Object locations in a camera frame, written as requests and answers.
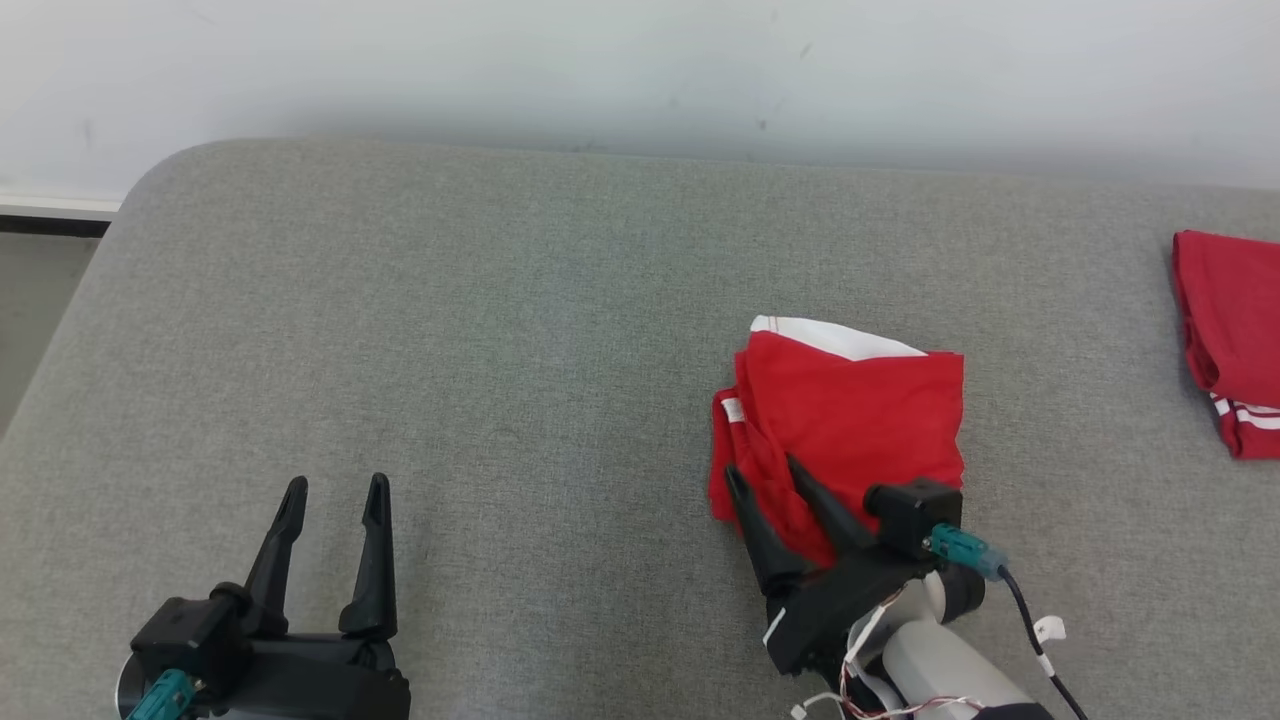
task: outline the white baseboard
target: white baseboard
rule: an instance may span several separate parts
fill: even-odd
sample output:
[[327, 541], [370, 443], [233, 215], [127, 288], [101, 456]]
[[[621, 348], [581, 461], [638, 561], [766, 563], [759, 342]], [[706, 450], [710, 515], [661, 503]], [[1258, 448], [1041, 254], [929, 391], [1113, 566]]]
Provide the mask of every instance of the white baseboard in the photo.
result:
[[120, 210], [119, 202], [109, 200], [63, 200], [61, 197], [27, 197], [0, 195], [0, 215], [23, 218], [55, 218], [60, 220], [111, 222]]

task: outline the white cable tag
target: white cable tag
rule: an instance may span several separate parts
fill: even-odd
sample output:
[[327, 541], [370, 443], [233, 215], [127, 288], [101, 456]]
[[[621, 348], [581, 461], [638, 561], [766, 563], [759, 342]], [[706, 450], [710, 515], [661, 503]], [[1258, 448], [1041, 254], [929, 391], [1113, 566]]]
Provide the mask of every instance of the white cable tag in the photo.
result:
[[1057, 615], [1046, 615], [1036, 621], [1036, 639], [1041, 644], [1048, 641], [1065, 641], [1066, 624]]

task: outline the folded red cloth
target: folded red cloth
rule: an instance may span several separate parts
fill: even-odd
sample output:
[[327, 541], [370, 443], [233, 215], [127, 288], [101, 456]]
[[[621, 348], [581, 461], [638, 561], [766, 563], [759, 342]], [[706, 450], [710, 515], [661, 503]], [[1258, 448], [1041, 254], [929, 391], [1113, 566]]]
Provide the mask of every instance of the folded red cloth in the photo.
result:
[[961, 486], [963, 356], [831, 323], [760, 316], [735, 368], [737, 384], [712, 405], [716, 518], [735, 518], [724, 484], [724, 468], [735, 464], [787, 547], [828, 566], [835, 552], [791, 483], [787, 455], [872, 529], [877, 523], [863, 509], [872, 486], [922, 477]]
[[1174, 236], [1187, 364], [1212, 395], [1231, 455], [1280, 457], [1280, 245]]

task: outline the gray floor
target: gray floor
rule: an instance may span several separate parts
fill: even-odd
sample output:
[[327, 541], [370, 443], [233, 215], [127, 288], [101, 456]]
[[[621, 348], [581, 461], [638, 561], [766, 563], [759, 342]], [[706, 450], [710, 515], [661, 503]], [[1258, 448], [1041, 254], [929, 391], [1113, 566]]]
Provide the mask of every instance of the gray floor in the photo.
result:
[[0, 233], [0, 436], [96, 249], [96, 240]]

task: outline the gray table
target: gray table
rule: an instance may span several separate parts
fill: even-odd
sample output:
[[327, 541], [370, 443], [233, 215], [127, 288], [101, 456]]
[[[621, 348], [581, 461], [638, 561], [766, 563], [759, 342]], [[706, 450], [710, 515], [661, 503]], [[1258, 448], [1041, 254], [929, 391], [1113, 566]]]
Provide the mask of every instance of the gray table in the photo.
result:
[[[140, 624], [243, 579], [312, 479], [288, 614], [337, 624], [394, 487], [416, 717], [780, 717], [709, 404], [758, 313], [968, 357], [969, 524], [1094, 717], [1275, 717], [1280, 465], [1180, 356], [1170, 238], [1280, 196], [319, 141], [129, 195], [0, 445], [0, 715], [108, 717]], [[1011, 601], [960, 623], [1056, 712]]]

